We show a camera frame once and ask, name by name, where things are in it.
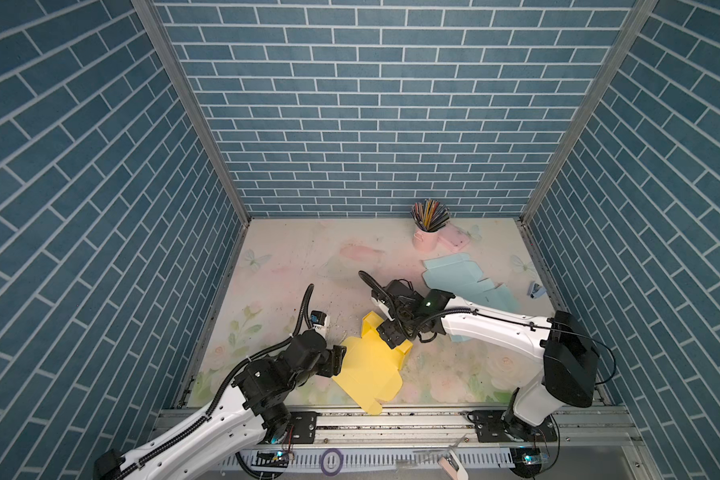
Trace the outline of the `yellow paper box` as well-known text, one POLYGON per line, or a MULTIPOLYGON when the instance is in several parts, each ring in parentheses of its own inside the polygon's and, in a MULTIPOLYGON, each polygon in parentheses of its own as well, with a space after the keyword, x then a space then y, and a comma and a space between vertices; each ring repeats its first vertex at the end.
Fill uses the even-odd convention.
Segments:
POLYGON ((394 399, 401 390, 400 371, 413 347, 411 341, 404 340, 401 345, 390 348, 377 331, 382 322, 378 314, 370 312, 363 318, 361 336, 342 341, 346 353, 340 374, 333 377, 369 415, 380 415, 382 403, 394 399))

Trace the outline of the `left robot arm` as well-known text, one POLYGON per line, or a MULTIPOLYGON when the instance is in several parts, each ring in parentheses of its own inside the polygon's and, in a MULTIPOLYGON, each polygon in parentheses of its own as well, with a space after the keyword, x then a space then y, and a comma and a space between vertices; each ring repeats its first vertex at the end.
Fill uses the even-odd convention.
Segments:
POLYGON ((285 399, 311 377, 341 372, 347 348, 328 347, 315 330, 240 362, 209 404, 159 437, 94 461, 94 479, 195 479, 225 458, 281 439, 291 413, 285 399))

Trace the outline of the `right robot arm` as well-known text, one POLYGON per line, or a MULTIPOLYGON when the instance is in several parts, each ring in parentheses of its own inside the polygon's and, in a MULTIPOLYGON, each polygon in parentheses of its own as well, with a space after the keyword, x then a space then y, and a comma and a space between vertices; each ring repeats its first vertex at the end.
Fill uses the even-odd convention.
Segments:
POLYGON ((535 364, 536 373, 515 390, 502 416, 506 430, 529 431, 564 406, 592 405, 601 355, 595 341, 569 313, 520 315, 444 290, 432 289, 421 295, 407 280, 396 279, 382 286, 363 271, 359 276, 386 316, 376 331, 389 347, 420 340, 424 333, 462 336, 505 348, 535 364))

